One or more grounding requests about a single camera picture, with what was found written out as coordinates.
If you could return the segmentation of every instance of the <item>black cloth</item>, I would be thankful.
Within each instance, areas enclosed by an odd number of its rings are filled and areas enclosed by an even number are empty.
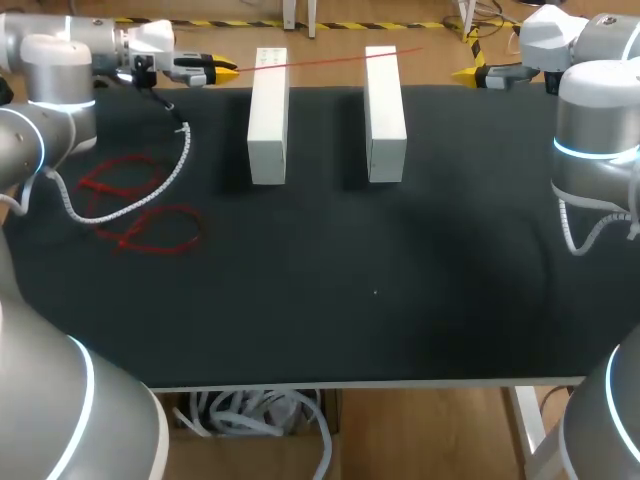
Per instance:
[[[193,143],[155,204],[201,212],[193,251],[115,251],[45,179],[6,225],[34,308],[151,387],[585,375],[637,322],[628,226],[586,257],[565,247],[550,187],[556,99],[539,86],[403,88],[409,140],[392,185],[366,181],[360,88],[292,89],[277,187],[250,183],[250,90],[163,94]],[[123,90],[97,100],[97,147],[60,169],[70,187],[124,154],[175,163],[182,135],[161,107]],[[111,181],[135,183],[120,172]],[[570,213],[583,238],[593,216]],[[192,228],[160,223],[147,242]]]

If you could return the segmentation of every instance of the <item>white block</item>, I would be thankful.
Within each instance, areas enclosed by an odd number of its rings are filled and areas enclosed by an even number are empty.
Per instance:
[[[285,63],[286,48],[258,48],[256,67]],[[284,184],[288,117],[288,68],[256,71],[247,133],[251,179],[255,185]]]
[[[367,47],[366,54],[395,52],[396,47]],[[395,55],[367,58],[364,88],[369,181],[400,182],[407,130]]]

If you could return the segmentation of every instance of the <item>red zip tie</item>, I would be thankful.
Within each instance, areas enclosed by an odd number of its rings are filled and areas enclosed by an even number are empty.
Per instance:
[[[128,188],[120,188],[113,187],[111,185],[107,185],[104,183],[97,182],[95,177],[99,174],[109,170],[120,164],[131,163],[131,162],[140,162],[145,163],[149,166],[154,167],[153,177],[146,184],[136,186],[136,187],[128,187]],[[128,200],[133,203],[143,196],[150,193],[152,190],[158,187],[166,177],[166,172],[154,162],[152,159],[145,157],[143,155],[130,155],[123,158],[118,158],[115,160],[109,160],[95,169],[93,169],[89,174],[80,179],[80,182],[76,186],[75,190],[79,190],[80,188],[86,188],[91,190],[93,194],[89,199],[89,203],[87,205],[87,209],[85,215],[91,215],[91,213],[95,210],[98,198],[100,195],[111,195],[114,197],[120,197]],[[116,249],[128,249],[128,250],[136,250],[144,253],[152,253],[152,254],[161,254],[161,255],[175,255],[179,253],[183,253],[189,249],[191,249],[196,243],[198,243],[201,239],[201,233],[203,229],[202,218],[200,214],[186,205],[168,205],[168,206],[159,206],[151,209],[145,209],[141,207],[140,210],[142,215],[140,215],[133,225],[129,227],[124,233],[112,232],[104,228],[102,225],[95,225],[93,227],[94,232],[100,238],[113,240],[117,242]],[[179,213],[181,215],[187,216],[191,220],[193,220],[197,226],[198,233],[193,236],[191,239],[183,242],[174,247],[156,247],[152,245],[141,245],[131,241],[135,236],[140,235],[147,228],[149,223],[154,219],[154,217],[159,217],[164,213],[173,212]]]
[[[419,50],[423,50],[423,47],[408,48],[406,50],[398,50],[397,52],[376,53],[375,55],[359,55],[357,57],[329,58],[326,60],[309,60],[306,62],[283,63],[282,65],[265,65],[264,67],[241,68],[239,70],[236,70],[236,72],[255,72],[256,70],[269,70],[271,68],[307,67],[310,65],[327,65],[330,63],[356,62],[358,60],[366,60],[368,58],[390,57],[392,55],[406,55],[407,53],[415,53]]]

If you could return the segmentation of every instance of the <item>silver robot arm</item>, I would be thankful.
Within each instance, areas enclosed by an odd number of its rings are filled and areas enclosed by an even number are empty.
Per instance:
[[[158,72],[190,87],[237,76],[213,55],[174,51],[167,20],[120,30],[112,19],[0,15],[0,70],[25,78],[28,104],[0,108],[0,192],[96,143],[92,75],[151,88]]]
[[[0,108],[0,191],[96,143],[89,48],[33,34],[15,58],[29,101]]]
[[[625,213],[638,202],[639,34],[640,17],[587,20],[552,5],[522,25],[523,63],[557,81],[552,184],[569,204]]]

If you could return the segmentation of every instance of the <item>wooden floor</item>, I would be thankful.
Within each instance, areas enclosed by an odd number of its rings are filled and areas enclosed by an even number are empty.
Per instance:
[[[524,19],[534,10],[501,0],[505,11]],[[89,16],[138,16],[172,19],[280,19],[280,0],[76,0]],[[305,21],[304,0],[298,0],[298,19]],[[29,11],[65,12],[66,0],[4,0]],[[599,12],[640,14],[637,0],[568,0],[574,15]],[[455,13],[449,0],[319,0],[319,22],[438,21]],[[510,31],[481,40],[492,64],[518,61],[507,54]],[[397,31],[306,31],[277,29],[181,28],[178,48],[217,53],[240,66],[253,66],[257,47],[285,46],[291,61],[362,55],[367,45],[422,47],[399,58],[404,84],[448,84],[451,74],[473,66],[469,47],[444,29]],[[292,86],[361,85],[363,64],[293,69]],[[16,79],[12,85],[20,93]],[[244,74],[229,87],[250,86]],[[552,397],[545,410],[551,428],[561,415],[567,396]],[[341,432],[334,438],[330,479],[478,479],[521,478],[521,465],[510,433],[499,389],[348,390],[343,395]],[[173,442],[166,480],[303,479],[311,478],[320,459],[321,442],[313,436],[285,439],[225,439]]]

